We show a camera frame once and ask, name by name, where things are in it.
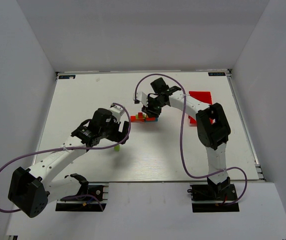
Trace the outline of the right blue corner label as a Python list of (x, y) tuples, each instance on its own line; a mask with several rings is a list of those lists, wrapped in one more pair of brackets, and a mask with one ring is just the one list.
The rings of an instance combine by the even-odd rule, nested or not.
[(226, 75), (225, 72), (209, 72), (208, 75), (210, 77), (223, 77)]

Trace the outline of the blue corner label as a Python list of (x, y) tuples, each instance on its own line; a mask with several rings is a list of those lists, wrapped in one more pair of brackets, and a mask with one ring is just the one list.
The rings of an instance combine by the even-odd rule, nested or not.
[(210, 77), (223, 77), (226, 75), (225, 72), (209, 72), (208, 75)]
[(76, 75), (59, 75), (58, 79), (63, 79), (63, 80), (67, 80), (67, 79), (75, 79)]

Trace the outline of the left blue corner label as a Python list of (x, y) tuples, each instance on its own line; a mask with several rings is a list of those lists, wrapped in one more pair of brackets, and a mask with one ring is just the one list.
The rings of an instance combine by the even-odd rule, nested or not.
[(63, 80), (67, 80), (67, 79), (75, 79), (76, 75), (59, 75), (58, 79), (63, 79)]

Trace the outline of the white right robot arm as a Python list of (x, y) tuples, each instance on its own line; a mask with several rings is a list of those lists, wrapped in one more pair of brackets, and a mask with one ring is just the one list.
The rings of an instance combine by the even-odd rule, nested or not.
[(143, 105), (142, 111), (149, 117), (159, 117), (162, 107), (169, 106), (196, 120), (197, 135), (206, 148), (208, 174), (205, 176), (212, 192), (219, 194), (230, 185), (226, 167), (226, 146), (231, 133), (223, 107), (219, 103), (208, 104), (188, 95), (180, 83), (169, 87), (159, 74), (151, 82), (153, 93), (135, 90), (135, 104)]

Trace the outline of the red plastic bin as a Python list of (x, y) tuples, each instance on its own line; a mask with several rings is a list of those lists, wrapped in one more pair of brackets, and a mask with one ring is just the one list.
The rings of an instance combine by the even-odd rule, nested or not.
[[(212, 96), (210, 91), (189, 91), (189, 95), (201, 102), (204, 102), (206, 104), (212, 105)], [(197, 126), (197, 121), (192, 118), (191, 116), (188, 116), (190, 122), (189, 125), (191, 127), (196, 127)]]

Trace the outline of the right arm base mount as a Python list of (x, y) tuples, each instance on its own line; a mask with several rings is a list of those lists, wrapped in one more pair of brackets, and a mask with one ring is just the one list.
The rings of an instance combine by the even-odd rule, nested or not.
[(193, 184), (187, 189), (191, 197), (193, 213), (235, 213), (239, 212), (238, 196), (234, 184), (224, 189), (218, 195), (207, 184)]

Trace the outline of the red rectangular block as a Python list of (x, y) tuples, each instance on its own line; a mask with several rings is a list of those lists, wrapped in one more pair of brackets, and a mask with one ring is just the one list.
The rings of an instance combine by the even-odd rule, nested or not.
[(146, 121), (147, 121), (147, 122), (154, 122), (154, 121), (156, 121), (156, 120), (157, 120), (156, 117), (147, 117), (147, 118), (146, 118)]

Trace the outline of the teal long block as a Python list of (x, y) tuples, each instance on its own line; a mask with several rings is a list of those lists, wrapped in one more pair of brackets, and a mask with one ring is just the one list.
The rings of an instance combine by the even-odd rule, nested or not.
[(149, 117), (149, 118), (144, 119), (144, 122), (146, 123), (157, 122), (157, 121), (158, 119), (156, 117)]

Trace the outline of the small red cube block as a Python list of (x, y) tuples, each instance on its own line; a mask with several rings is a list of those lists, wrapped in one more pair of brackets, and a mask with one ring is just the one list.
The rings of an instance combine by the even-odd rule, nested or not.
[(143, 119), (144, 118), (144, 114), (142, 112), (138, 113), (138, 118)]

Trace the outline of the red arch block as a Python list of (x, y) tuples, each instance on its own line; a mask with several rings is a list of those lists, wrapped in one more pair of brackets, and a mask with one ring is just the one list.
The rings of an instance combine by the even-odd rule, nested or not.
[(134, 115), (131, 115), (130, 116), (130, 121), (132, 122), (132, 123), (138, 123), (138, 122), (144, 122), (144, 119), (143, 118), (137, 118), (136, 116), (134, 116)]

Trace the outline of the small green cube block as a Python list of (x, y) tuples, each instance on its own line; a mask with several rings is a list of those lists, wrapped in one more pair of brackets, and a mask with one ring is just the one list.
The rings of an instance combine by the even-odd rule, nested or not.
[(119, 152), (119, 151), (120, 151), (120, 146), (119, 146), (119, 145), (116, 146), (116, 147), (114, 148), (114, 150), (115, 150), (116, 152)]

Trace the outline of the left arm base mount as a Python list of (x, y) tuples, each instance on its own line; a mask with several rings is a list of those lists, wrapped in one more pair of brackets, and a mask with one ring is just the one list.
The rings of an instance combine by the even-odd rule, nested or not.
[(84, 213), (100, 213), (106, 208), (108, 201), (109, 185), (89, 184), (87, 192), (79, 197), (68, 200), (58, 200), (56, 202), (56, 212), (84, 212)]

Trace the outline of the green rectangular block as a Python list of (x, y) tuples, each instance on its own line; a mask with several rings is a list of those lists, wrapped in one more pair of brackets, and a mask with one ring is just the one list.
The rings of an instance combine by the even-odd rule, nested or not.
[(136, 121), (145, 122), (146, 118), (145, 117), (143, 117), (143, 118), (136, 118)]

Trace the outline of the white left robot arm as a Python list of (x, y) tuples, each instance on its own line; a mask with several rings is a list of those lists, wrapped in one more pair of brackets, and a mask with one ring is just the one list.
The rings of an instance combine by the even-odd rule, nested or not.
[(97, 200), (88, 190), (88, 180), (80, 174), (70, 173), (56, 180), (74, 160), (89, 150), (98, 150), (98, 144), (106, 139), (113, 146), (124, 144), (131, 129), (129, 121), (121, 122), (128, 111), (119, 104), (109, 109), (98, 108), (91, 119), (83, 121), (64, 141), (60, 148), (49, 149), (49, 155), (28, 167), (17, 168), (11, 178), (8, 199), (28, 217), (39, 215), (46, 205), (55, 200)]

